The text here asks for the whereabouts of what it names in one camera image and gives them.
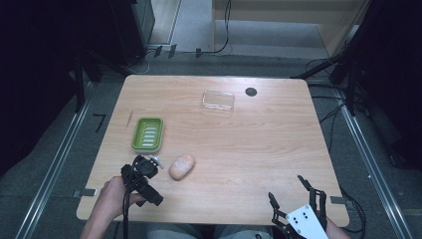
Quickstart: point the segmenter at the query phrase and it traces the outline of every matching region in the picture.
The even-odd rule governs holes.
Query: person's leg
[[[146,223],[144,238],[202,239],[202,235],[196,225],[176,223]]]
[[[273,229],[271,226],[250,225],[217,225],[214,238],[218,239],[272,239]]]

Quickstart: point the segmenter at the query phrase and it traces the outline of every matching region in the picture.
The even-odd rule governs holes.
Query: green soap dish
[[[163,125],[162,119],[139,119],[133,135],[132,148],[137,153],[158,152],[161,149]]]

